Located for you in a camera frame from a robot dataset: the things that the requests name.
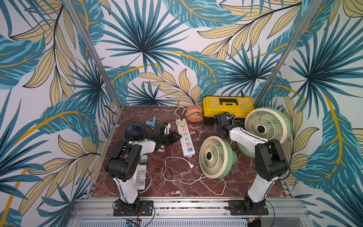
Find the green usb charger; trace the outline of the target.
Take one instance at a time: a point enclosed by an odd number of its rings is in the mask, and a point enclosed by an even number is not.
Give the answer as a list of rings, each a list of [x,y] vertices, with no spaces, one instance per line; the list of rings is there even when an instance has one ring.
[[[148,162],[148,155],[140,156],[140,164],[145,165]]]

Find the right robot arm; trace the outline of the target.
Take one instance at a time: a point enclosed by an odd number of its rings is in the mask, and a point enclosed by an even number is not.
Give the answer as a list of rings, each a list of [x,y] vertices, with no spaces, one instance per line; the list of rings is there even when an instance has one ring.
[[[289,163],[279,140],[268,140],[243,129],[229,121],[227,112],[214,116],[216,133],[222,138],[235,141],[255,152],[256,178],[245,195],[251,205],[260,205],[272,185],[289,169]]]

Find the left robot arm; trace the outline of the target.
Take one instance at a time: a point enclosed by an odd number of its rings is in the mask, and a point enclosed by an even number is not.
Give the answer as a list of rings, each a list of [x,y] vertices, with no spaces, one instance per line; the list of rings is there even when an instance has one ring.
[[[140,156],[166,148],[182,138],[179,133],[169,131],[169,128],[168,123],[156,124],[146,139],[119,140],[112,150],[105,171],[117,184],[120,200],[124,205],[136,205],[140,201],[140,194],[134,181]]]

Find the navy blue mini fan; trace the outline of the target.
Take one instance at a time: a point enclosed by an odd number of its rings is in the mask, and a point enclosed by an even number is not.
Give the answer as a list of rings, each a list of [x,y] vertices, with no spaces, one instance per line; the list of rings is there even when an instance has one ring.
[[[133,122],[127,125],[124,131],[126,141],[141,141],[146,137],[146,129],[141,123]]]

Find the orange mini fan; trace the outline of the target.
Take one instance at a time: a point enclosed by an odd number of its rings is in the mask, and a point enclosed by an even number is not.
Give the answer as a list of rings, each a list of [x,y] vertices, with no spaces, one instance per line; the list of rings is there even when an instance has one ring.
[[[199,123],[203,120],[203,108],[201,106],[190,106],[186,108],[186,120],[191,123]]]

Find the small green desk fan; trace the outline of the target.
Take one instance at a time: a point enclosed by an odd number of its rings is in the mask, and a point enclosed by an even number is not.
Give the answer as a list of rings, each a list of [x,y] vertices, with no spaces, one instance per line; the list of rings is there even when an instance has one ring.
[[[217,136],[204,140],[199,151],[199,166],[206,177],[224,178],[236,163],[237,154],[227,140]]]

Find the white power strip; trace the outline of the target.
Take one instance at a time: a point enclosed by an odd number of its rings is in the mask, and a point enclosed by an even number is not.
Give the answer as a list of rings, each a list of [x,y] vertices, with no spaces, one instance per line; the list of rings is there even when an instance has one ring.
[[[183,120],[185,122],[184,127],[180,126],[180,120]],[[194,148],[194,145],[192,142],[192,138],[191,138],[191,135],[189,132],[188,125],[186,124],[186,119],[178,119],[177,122],[178,122],[177,131],[178,131],[178,134],[181,135],[180,143],[181,143],[181,149],[183,152],[183,156],[191,158],[192,156],[195,155],[195,148]]]

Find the white mini fan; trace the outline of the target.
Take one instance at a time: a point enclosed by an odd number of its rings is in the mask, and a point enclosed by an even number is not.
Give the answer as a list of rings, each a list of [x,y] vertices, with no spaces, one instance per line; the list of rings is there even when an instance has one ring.
[[[147,167],[146,165],[137,165],[136,172],[133,176],[136,189],[137,190],[145,190],[145,183],[146,183],[146,176],[147,176]]]

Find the large green standing fan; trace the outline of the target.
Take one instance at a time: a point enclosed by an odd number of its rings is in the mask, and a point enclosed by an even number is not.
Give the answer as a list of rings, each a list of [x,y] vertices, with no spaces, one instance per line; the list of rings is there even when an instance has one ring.
[[[250,158],[255,158],[255,146],[271,140],[284,143],[291,134],[288,118],[279,110],[263,107],[251,111],[243,127],[230,132],[231,140],[237,143],[240,151]]]

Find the yellow black pliers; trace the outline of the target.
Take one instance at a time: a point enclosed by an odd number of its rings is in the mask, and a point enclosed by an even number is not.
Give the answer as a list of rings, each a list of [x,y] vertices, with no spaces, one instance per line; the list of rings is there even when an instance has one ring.
[[[150,123],[148,123],[148,125],[150,126],[151,130],[154,131],[154,127],[156,125],[156,122],[150,122]]]

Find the blue plastic faucet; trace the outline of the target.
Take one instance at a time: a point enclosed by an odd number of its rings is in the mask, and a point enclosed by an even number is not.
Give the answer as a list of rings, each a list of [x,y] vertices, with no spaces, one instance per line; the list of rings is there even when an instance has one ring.
[[[155,128],[157,118],[154,116],[152,121],[146,121],[146,125]]]

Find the yellow black toolbox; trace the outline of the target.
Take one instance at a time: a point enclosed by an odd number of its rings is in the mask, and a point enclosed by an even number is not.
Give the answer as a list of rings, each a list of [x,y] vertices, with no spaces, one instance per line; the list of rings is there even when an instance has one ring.
[[[214,125],[215,115],[224,112],[235,114],[237,120],[245,119],[252,110],[254,106],[247,97],[207,96],[203,99],[203,123]]]

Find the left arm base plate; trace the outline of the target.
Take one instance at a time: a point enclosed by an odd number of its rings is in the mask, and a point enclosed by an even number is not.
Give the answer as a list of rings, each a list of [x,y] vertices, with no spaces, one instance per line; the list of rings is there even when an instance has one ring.
[[[133,204],[128,204],[120,199],[116,200],[113,205],[114,217],[130,217],[130,216],[152,216],[154,213],[153,201],[136,200]]]

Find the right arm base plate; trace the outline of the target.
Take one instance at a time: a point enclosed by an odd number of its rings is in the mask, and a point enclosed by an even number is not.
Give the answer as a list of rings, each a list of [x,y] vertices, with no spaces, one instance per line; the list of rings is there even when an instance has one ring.
[[[253,203],[246,200],[229,200],[225,207],[232,216],[265,216],[269,215],[265,201]]]

